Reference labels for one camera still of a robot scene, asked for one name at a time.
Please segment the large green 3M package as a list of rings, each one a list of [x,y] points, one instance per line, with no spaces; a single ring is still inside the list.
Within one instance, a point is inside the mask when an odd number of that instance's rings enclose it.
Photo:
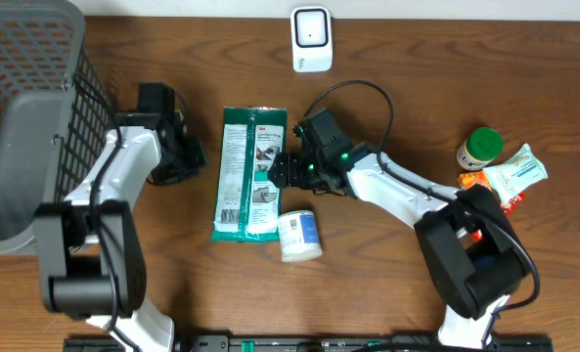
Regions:
[[[268,171],[285,150],[287,123],[285,109],[224,109],[212,241],[279,239],[282,192]]]

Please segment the light green wipes packet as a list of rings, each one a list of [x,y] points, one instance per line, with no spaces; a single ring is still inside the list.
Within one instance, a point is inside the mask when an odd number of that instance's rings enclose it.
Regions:
[[[503,205],[507,205],[528,187],[548,178],[545,165],[533,154],[528,144],[523,144],[504,163],[484,168],[483,173]]]

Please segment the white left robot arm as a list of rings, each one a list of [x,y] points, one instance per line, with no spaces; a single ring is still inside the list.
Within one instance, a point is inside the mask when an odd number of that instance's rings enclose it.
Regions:
[[[174,321],[147,296],[132,209],[148,178],[205,162],[180,111],[120,112],[81,184],[32,220],[45,308],[107,332],[124,351],[177,351]]]

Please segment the red snack wrapper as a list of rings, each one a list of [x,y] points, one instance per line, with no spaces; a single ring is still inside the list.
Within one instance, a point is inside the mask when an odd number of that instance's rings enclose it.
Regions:
[[[500,207],[506,217],[517,208],[517,206],[526,199],[526,193],[519,193],[517,196],[511,198],[508,203],[501,203]],[[473,242],[479,242],[482,240],[482,232],[477,230],[471,234]]]

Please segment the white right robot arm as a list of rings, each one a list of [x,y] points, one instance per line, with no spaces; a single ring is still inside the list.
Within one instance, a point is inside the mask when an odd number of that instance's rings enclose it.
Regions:
[[[349,196],[374,204],[412,228],[432,282],[447,306],[441,344],[487,349],[500,315],[537,268],[493,194],[459,191],[400,167],[362,143],[342,149],[304,145],[275,156],[268,172],[279,189]]]

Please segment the orange tissue pack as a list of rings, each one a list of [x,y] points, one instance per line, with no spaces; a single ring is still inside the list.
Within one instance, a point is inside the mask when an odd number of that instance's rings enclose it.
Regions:
[[[483,170],[460,174],[457,181],[462,190],[468,190],[476,185],[492,190],[491,184]]]

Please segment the white lid blue jar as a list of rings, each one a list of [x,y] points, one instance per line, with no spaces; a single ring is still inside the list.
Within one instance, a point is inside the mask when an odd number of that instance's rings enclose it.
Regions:
[[[283,262],[307,261],[323,254],[312,211],[297,210],[281,215],[278,231]]]

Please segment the green lid jar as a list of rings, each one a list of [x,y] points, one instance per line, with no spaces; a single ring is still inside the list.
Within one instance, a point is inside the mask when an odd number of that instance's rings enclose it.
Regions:
[[[503,147],[503,138],[496,130],[479,127],[458,147],[456,160],[465,170],[477,171],[498,157]]]

